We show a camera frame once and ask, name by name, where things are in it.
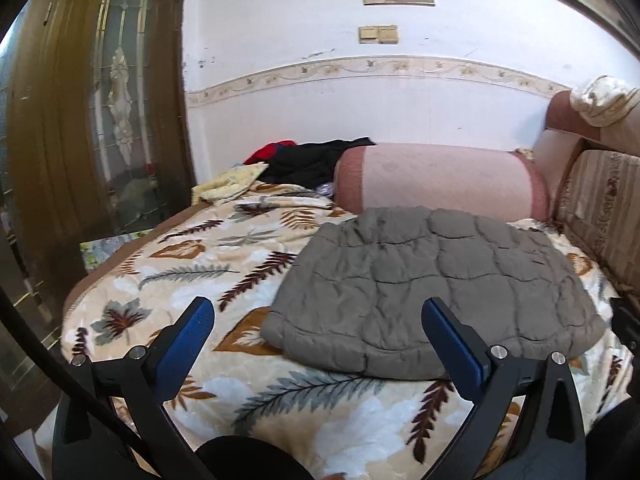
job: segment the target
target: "pile of clothes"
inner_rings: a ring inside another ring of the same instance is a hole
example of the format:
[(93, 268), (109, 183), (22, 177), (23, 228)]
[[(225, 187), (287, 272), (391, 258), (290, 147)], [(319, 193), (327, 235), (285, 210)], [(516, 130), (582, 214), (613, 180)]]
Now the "pile of clothes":
[(373, 146), (369, 137), (356, 140), (296, 144), (281, 140), (263, 146), (243, 164), (191, 189), (191, 203), (220, 204), (245, 193), (258, 178), (267, 184), (297, 184), (331, 198), (334, 195), (334, 171), (338, 160), (349, 148)]
[(346, 150), (373, 145), (375, 142), (369, 137), (300, 145), (292, 140), (281, 140), (267, 144), (244, 163), (268, 163), (269, 167), (260, 176), (260, 180), (268, 184), (297, 184), (307, 189), (318, 189), (333, 182), (335, 165)]

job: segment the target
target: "wooden door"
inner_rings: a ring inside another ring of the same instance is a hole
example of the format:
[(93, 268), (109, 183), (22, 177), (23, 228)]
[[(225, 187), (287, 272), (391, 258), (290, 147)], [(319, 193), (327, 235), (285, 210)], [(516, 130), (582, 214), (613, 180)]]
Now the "wooden door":
[(60, 320), (79, 244), (189, 205), (182, 0), (30, 0), (7, 104), (10, 213)]

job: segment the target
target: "leaf pattern blanket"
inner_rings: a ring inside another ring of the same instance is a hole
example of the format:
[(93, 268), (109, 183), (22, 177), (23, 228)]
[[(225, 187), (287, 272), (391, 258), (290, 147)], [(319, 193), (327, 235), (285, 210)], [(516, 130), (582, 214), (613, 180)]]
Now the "leaf pattern blanket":
[[(178, 396), (165, 404), (194, 449), (222, 434), (248, 434), (292, 454), (315, 478), (418, 480), (471, 409), (448, 381), (388, 381), (306, 368), (260, 337), (296, 255), (320, 224), (348, 218), (301, 187), (259, 182), (238, 199), (201, 207), (169, 231), (138, 240), (139, 248), (126, 259), (120, 255), (117, 266), (98, 272), (72, 298), (65, 356), (122, 357), (131, 346), (153, 341), (195, 296), (205, 296), (216, 307), (215, 327)], [(547, 225), (514, 225), (545, 232), (572, 261), (599, 313), (610, 318), (615, 292), (590, 259)], [(571, 361), (587, 430), (626, 398), (630, 362), (611, 330)], [(522, 401), (513, 399), (479, 474), (500, 460)], [(122, 400), (114, 402), (132, 424)]]

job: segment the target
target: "gray quilted pad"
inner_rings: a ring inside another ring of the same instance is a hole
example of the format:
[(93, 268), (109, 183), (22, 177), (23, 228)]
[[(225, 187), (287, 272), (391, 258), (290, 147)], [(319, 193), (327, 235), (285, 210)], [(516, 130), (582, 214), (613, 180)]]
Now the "gray quilted pad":
[(318, 368), (439, 378), (444, 368), (420, 324), (431, 296), (517, 356), (578, 356), (605, 329), (571, 262), (544, 234), (417, 207), (322, 225), (280, 286), (262, 336)]

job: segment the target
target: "floral wallpaper border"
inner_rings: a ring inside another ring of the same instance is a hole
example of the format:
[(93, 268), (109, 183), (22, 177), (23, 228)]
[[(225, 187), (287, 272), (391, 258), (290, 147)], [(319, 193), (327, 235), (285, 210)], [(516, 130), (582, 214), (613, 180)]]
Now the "floral wallpaper border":
[(568, 87), (542, 77), (464, 59), (423, 56), (343, 57), (298, 63), (232, 79), (199, 92), (187, 92), (187, 108), (229, 99), (269, 88), (297, 83), (351, 77), (389, 76), (474, 81), (504, 86), (543, 97)]

